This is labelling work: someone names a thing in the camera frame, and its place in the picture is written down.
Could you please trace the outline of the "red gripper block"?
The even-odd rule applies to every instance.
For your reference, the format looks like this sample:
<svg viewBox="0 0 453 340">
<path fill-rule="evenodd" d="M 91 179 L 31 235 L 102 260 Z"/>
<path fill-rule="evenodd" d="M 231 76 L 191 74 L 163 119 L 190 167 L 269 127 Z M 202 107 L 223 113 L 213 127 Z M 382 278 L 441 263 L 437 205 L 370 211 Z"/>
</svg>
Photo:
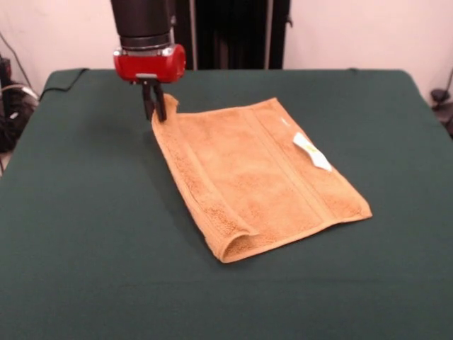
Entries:
<svg viewBox="0 0 453 340">
<path fill-rule="evenodd" d="M 160 122 L 167 119 L 164 92 L 160 83 L 178 81 L 185 73 L 185 59 L 185 49 L 180 44 L 144 51 L 118 49 L 113 53 L 115 69 L 121 79 L 131 82 L 142 79 L 157 81 L 153 85 L 153 91 L 156 97 L 156 114 Z M 146 119 L 150 121 L 154 112 L 154 101 L 148 81 L 142 83 L 142 99 Z"/>
</svg>

